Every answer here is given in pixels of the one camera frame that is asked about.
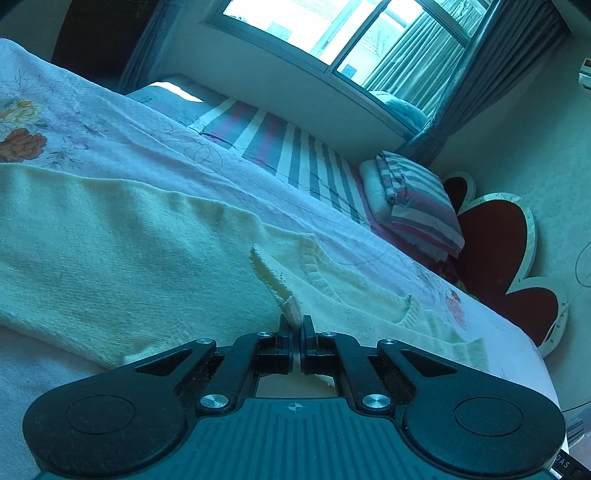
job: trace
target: gray curtain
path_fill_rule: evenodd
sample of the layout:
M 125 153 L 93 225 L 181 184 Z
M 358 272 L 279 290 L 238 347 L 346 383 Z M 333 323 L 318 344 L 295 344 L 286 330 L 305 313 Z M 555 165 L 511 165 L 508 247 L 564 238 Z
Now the gray curtain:
M 0 0 L 0 20 L 21 2 L 22 0 Z
M 496 0 L 429 123 L 397 153 L 429 166 L 449 136 L 505 96 L 569 34 L 551 0 Z
M 472 35 L 483 12 L 470 0 L 443 0 L 440 5 Z M 420 108 L 431 117 L 464 48 L 431 15 L 409 25 L 363 84 Z
M 186 0 L 160 0 L 121 74 L 119 93 L 126 95 L 155 80 L 162 53 L 185 3 Z

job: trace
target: bedspread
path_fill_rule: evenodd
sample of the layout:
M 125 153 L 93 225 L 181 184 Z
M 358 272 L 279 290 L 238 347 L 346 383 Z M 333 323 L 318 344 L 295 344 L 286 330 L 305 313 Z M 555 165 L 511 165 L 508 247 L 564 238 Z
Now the bedspread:
M 337 263 L 398 295 L 412 293 L 464 339 L 484 337 L 491 374 L 557 403 L 544 362 L 519 328 L 331 206 L 165 115 L 50 65 L 8 40 L 0 40 L 0 64 L 2 161 L 142 181 L 227 202 L 270 225 L 313 233 Z M 36 468 L 20 436 L 27 406 L 48 389 L 96 367 L 5 329 L 0 329 L 0 352 L 0 398 L 7 406 L 0 408 L 0 424 L 8 432 L 0 451 L 11 459 L 4 462 L 0 477 L 24 480 Z

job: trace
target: sunlight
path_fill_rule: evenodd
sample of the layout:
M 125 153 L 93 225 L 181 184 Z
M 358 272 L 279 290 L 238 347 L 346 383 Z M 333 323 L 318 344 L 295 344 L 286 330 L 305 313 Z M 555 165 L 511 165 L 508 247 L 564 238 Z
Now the sunlight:
M 179 97 L 181 97 L 185 100 L 188 100 L 189 102 L 203 103 L 203 100 L 201 100 L 197 97 L 194 97 L 193 95 L 185 92 L 181 87 L 177 87 L 176 85 L 174 85 L 173 83 L 170 83 L 170 82 L 154 82 L 154 83 L 151 83 L 150 86 L 166 88 L 169 92 L 172 92 L 172 93 L 178 95 Z

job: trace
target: white wall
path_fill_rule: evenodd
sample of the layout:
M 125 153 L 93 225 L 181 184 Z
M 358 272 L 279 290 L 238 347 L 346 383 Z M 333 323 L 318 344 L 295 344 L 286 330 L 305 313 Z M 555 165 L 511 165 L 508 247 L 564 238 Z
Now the white wall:
M 443 151 L 431 165 L 431 169 L 442 177 L 457 170 L 470 171 L 475 159 L 480 157 L 481 146 L 494 136 L 496 130 L 525 95 L 544 65 L 545 62 L 536 67 L 501 100 L 474 117 L 459 132 L 452 135 Z
M 0 21 L 0 37 L 51 61 L 72 0 L 23 0 Z
M 591 400 L 591 288 L 581 287 L 574 274 L 577 256 L 591 241 L 591 100 L 577 83 L 586 56 L 590 40 L 563 44 L 462 165 L 479 194 L 511 192 L 527 201 L 539 233 L 532 274 L 558 278 L 568 288 L 566 331 L 545 359 L 565 409 Z M 591 285 L 591 247 L 578 271 Z
M 166 52 L 161 75 L 182 73 L 274 113 L 359 164 L 404 140 L 321 80 L 254 45 L 199 24 L 207 2 L 192 0 Z

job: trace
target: red flower decoration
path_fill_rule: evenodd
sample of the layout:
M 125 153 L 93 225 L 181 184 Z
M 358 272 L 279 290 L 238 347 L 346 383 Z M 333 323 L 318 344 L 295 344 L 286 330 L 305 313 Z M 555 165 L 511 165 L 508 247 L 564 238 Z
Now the red flower decoration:
M 567 303 L 561 284 L 528 276 L 537 242 L 531 210 L 509 193 L 474 200 L 474 181 L 464 172 L 452 174 L 443 186 L 466 240 L 458 259 L 452 259 L 459 278 L 470 294 L 521 328 L 546 356 L 562 338 Z

